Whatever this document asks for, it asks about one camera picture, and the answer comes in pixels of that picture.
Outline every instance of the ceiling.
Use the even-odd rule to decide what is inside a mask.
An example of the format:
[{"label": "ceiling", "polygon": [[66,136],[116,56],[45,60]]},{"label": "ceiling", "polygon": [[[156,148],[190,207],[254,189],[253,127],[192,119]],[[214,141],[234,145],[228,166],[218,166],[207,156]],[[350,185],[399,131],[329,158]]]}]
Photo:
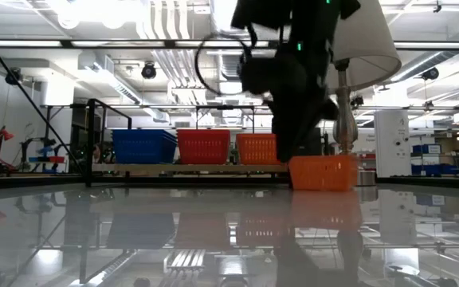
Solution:
[{"label": "ceiling", "polygon": [[[105,19],[102,15],[80,16],[81,22],[73,29],[64,29],[58,24],[57,10],[50,9],[50,3],[56,0],[0,0],[0,39],[2,38],[23,38],[23,39],[138,39],[136,31],[136,20],[142,17],[143,13],[139,8],[139,0],[114,0],[115,8],[110,10],[114,15],[122,17],[125,23],[118,29],[109,29],[101,22]],[[178,12],[179,3],[174,1]],[[202,39],[214,29],[212,17],[210,16],[210,1],[187,1],[186,32],[191,39]],[[386,21],[389,25],[391,35],[395,41],[459,41],[459,0],[439,0],[441,10],[434,13],[437,1],[431,0],[381,0]],[[152,11],[155,11],[155,1],[152,1]],[[167,2],[163,4],[163,31],[166,38],[172,38],[167,32]],[[151,22],[155,20],[155,14],[151,16]],[[182,32],[179,29],[179,14],[175,15],[176,33]],[[267,38],[275,39],[276,33],[260,33]],[[91,77],[88,71],[79,69],[78,57],[80,50],[65,49],[2,49],[5,59],[46,59],[57,67],[66,71],[75,79],[77,98],[98,97],[110,104],[120,104],[120,95],[107,82],[96,77]],[[115,64],[115,75],[122,79],[123,83],[139,93],[139,96],[152,104],[171,104],[171,98],[167,96],[168,83],[170,79],[160,67],[157,68],[157,76],[151,80],[141,77],[141,69],[146,61],[156,61],[152,51],[148,49],[98,49],[93,50],[97,58],[109,56]],[[422,51],[399,51],[404,72],[406,68],[419,62],[428,53]],[[174,54],[174,60],[182,71],[186,71],[181,61],[181,55]],[[218,57],[203,53],[201,60],[202,75],[209,81],[218,79]],[[444,100],[436,104],[441,106],[454,106],[459,104],[459,93],[452,95],[452,92],[459,92],[459,54],[447,61],[436,65],[440,77],[435,81],[424,82],[411,77],[398,84],[389,85],[388,88],[396,90],[397,87],[406,89],[408,104],[422,105],[430,98],[445,96]],[[374,104],[374,94],[380,91],[375,88],[367,88],[359,91],[363,95],[365,104]],[[213,95],[206,94],[205,100],[212,100]],[[412,112],[415,115],[422,115],[422,112]],[[434,120],[448,117],[454,114],[453,111],[439,112],[439,117]]]}]

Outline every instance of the black cable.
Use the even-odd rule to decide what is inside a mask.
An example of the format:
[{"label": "black cable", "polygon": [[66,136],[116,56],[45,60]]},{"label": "black cable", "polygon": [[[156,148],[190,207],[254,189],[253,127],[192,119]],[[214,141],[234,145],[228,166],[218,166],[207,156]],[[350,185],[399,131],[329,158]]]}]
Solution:
[{"label": "black cable", "polygon": [[242,56],[244,56],[244,60],[247,60],[252,56],[252,54],[251,54],[252,49],[250,47],[248,47],[239,37],[233,36],[233,35],[227,35],[227,34],[223,34],[223,33],[211,33],[210,35],[208,35],[208,36],[206,36],[206,37],[204,37],[202,39],[201,44],[199,44],[199,46],[198,46],[198,50],[196,50],[196,55],[194,56],[194,70],[196,71],[196,76],[198,76],[199,81],[205,86],[205,88],[207,90],[213,92],[214,94],[216,94],[218,96],[234,96],[234,95],[241,94],[244,91],[232,92],[232,93],[223,93],[221,91],[216,90],[215,88],[210,87],[206,83],[205,79],[203,79],[203,77],[201,75],[201,71],[199,70],[199,55],[201,54],[201,51],[203,50],[205,43],[207,41],[211,40],[211,39],[215,39],[215,38],[219,38],[219,37],[222,37],[222,38],[225,38],[225,39],[234,40],[234,41],[238,41],[240,43],[240,45],[242,46],[242,48],[244,49],[244,54],[242,55]]},{"label": "black cable", "polygon": [[[56,130],[53,128],[53,126],[51,125],[51,123],[44,117],[44,115],[41,114],[40,112],[40,109],[37,107],[37,105],[33,102],[33,100],[31,100],[31,97],[28,95],[27,91],[24,89],[24,87],[22,87],[21,83],[19,83],[18,79],[16,78],[16,76],[12,73],[12,71],[10,70],[10,68],[8,68],[8,66],[6,65],[6,63],[4,62],[4,60],[1,58],[0,56],[0,63],[1,65],[3,66],[3,68],[6,70],[6,72],[11,76],[12,80],[15,81],[16,85],[19,87],[19,89],[21,90],[21,92],[24,94],[24,96],[28,99],[29,103],[33,106],[34,110],[38,113],[38,115],[42,118],[42,120],[45,122],[45,125],[47,125],[47,127],[50,128],[51,132],[53,132],[53,134],[58,138],[58,140],[60,141],[61,144],[65,145],[65,143],[63,142],[63,140],[61,139],[61,137],[58,135],[58,133],[56,132]],[[75,163],[77,169],[79,170],[79,172],[84,175],[84,171],[80,168],[80,165],[79,163],[77,162],[76,158],[73,156],[73,153],[65,147],[65,150],[67,151],[67,153],[72,157],[72,160],[73,162]]]}]

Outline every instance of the white lampshade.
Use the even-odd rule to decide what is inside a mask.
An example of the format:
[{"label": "white lampshade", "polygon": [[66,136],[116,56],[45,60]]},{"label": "white lampshade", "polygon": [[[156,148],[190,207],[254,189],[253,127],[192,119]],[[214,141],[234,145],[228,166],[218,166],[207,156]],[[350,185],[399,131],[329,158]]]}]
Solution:
[{"label": "white lampshade", "polygon": [[[393,76],[402,66],[379,0],[359,0],[361,8],[335,29],[333,62],[349,59],[347,86],[357,91]],[[338,71],[331,65],[327,83],[339,87]]]}]

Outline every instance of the glossy table surface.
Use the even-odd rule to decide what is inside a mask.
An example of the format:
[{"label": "glossy table surface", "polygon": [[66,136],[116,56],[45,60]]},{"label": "glossy table surface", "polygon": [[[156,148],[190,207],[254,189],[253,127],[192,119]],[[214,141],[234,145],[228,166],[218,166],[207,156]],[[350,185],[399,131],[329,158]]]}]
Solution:
[{"label": "glossy table surface", "polygon": [[459,286],[459,190],[0,190],[0,286]]}]

